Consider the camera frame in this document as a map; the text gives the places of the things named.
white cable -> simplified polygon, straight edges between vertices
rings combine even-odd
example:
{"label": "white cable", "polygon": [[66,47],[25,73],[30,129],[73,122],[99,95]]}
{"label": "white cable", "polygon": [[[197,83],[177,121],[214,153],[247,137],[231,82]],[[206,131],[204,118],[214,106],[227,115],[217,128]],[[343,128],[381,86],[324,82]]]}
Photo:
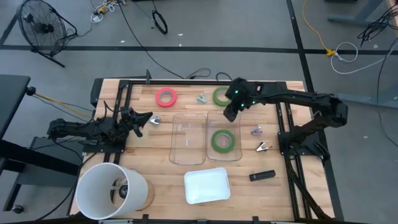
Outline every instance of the white cable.
{"label": "white cable", "polygon": [[[337,53],[338,48],[339,48],[340,46],[342,46],[343,44],[348,44],[348,45],[351,45],[351,46],[353,46],[353,47],[355,48],[355,58],[354,58],[354,59],[352,59],[352,60],[346,60],[346,59],[340,57],[340,55]],[[386,55],[386,57],[390,56],[391,52],[395,49],[395,47],[396,47],[396,45],[395,45],[395,46],[392,48],[392,50]],[[358,48],[357,48],[354,44],[352,44],[352,43],[350,43],[350,42],[343,42],[343,43],[341,43],[341,44],[339,44],[339,45],[337,46],[337,48],[336,48],[336,53],[335,53],[334,55],[332,55],[331,58],[330,58],[330,65],[331,65],[331,68],[332,68],[336,73],[339,73],[339,74],[341,74],[341,75],[349,75],[349,74],[352,74],[352,73],[361,71],[361,70],[363,70],[363,69],[365,69],[365,68],[369,68],[369,67],[371,67],[371,66],[373,66],[373,65],[376,65],[376,64],[378,64],[378,63],[380,63],[380,62],[382,62],[382,61],[384,60],[384,57],[383,57],[382,59],[378,60],[377,62],[374,62],[374,63],[372,63],[372,64],[370,64],[370,65],[367,65],[367,66],[365,66],[365,67],[359,68],[359,69],[357,69],[357,70],[353,70],[353,71],[351,71],[351,72],[339,72],[339,71],[337,71],[337,70],[335,69],[335,67],[333,66],[333,57],[334,57],[334,56],[338,57],[338,60],[341,60],[341,61],[346,62],[346,63],[351,63],[351,62],[354,62],[354,61],[358,58]]]}
{"label": "white cable", "polygon": [[107,8],[109,11],[114,12],[114,5],[118,5],[118,4],[119,3],[115,3],[114,0],[109,0],[109,1],[104,0],[103,3],[99,6],[97,6],[95,8],[94,12],[91,14],[91,18],[90,18],[91,23],[94,23],[94,24],[99,23],[104,19],[104,15],[102,13],[98,13],[97,15],[95,14],[95,12],[97,12],[99,8],[105,6],[105,8]]}

gray floor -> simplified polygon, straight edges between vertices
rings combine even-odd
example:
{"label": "gray floor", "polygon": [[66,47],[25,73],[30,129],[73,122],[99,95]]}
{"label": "gray floor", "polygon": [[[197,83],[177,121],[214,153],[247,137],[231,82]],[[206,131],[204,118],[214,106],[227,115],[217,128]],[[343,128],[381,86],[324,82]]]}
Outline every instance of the gray floor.
{"label": "gray floor", "polygon": [[[21,2],[3,0],[0,7],[0,30],[4,30]],[[79,34],[90,28],[89,1],[48,0],[59,13],[77,26]],[[307,19],[322,34],[325,44],[335,48],[340,42],[359,46],[356,36],[363,28],[327,21],[328,13],[352,14],[366,3],[336,4],[309,0]],[[150,2],[138,3],[150,13]],[[156,1],[158,10],[169,24],[169,34],[162,35],[150,28],[150,21],[133,4],[124,7],[139,40],[146,46],[184,47],[270,47],[295,49],[296,43],[289,12],[281,0],[163,0]],[[305,49],[321,49],[317,36],[301,17],[303,0],[293,0],[297,22]],[[373,18],[386,10],[382,4]],[[116,8],[84,37],[71,42],[74,46],[137,46]],[[362,49],[386,50],[395,39],[391,30],[364,44]],[[27,45],[16,24],[6,40],[7,45]],[[301,80],[304,76],[298,54],[252,52],[151,52],[163,66],[188,75],[200,67],[211,68],[213,73],[224,71],[232,77],[261,80]],[[339,75],[330,67],[325,55],[306,55],[316,91],[354,93],[374,96],[377,73],[381,64],[352,75]],[[358,61],[343,64],[336,60],[340,71],[351,71],[382,58],[381,55],[360,55]],[[148,68],[154,78],[173,76],[154,64],[144,52],[130,51],[64,51],[56,59],[58,65],[37,54],[21,50],[0,50],[0,73],[28,75],[30,85],[39,92],[60,101],[90,107],[89,96],[93,80],[98,77],[143,75]],[[395,64],[398,56],[390,56],[384,66],[381,88],[397,83]],[[340,194],[345,220],[367,223],[394,223],[398,219],[398,149],[381,131],[377,110],[372,106],[348,103],[348,124],[339,129],[327,129],[326,138]],[[390,137],[396,137],[398,115],[395,110],[382,109],[382,118]],[[47,124],[56,118],[76,120],[67,114],[25,97],[17,111],[5,139],[29,146],[34,136],[45,136]],[[15,174],[0,176],[0,186],[9,185]],[[68,188],[24,186],[17,203],[28,209],[24,214],[0,213],[0,222],[35,219],[53,208],[68,193]],[[66,215],[67,203],[52,217]]]}

white tray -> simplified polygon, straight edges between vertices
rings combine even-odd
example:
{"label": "white tray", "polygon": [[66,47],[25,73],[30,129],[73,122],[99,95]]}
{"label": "white tray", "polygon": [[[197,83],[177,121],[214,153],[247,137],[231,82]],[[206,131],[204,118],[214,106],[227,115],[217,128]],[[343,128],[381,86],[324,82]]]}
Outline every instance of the white tray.
{"label": "white tray", "polygon": [[185,198],[189,204],[227,200],[231,196],[224,168],[198,170],[184,175]]}

black fan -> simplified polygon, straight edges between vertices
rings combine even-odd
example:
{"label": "black fan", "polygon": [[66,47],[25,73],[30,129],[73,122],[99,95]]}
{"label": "black fan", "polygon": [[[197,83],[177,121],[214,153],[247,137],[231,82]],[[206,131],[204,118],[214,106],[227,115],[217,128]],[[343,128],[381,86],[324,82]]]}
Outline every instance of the black fan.
{"label": "black fan", "polygon": [[[66,48],[68,39],[77,36],[76,27],[41,0],[25,0],[19,6],[17,15],[19,28],[32,47],[32,52],[65,67],[53,56]],[[73,34],[67,35],[64,21],[74,28]]]}

white bucket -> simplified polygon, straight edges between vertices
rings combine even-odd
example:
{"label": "white bucket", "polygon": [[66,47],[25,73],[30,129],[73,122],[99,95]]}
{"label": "white bucket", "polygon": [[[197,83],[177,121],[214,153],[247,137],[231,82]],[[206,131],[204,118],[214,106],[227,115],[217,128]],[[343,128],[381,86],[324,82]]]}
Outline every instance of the white bucket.
{"label": "white bucket", "polygon": [[[125,176],[129,190],[123,204],[117,208],[111,201],[110,191],[118,177]],[[105,162],[90,168],[81,177],[76,188],[79,210],[93,220],[128,215],[140,209],[148,195],[148,184],[136,171]]]}

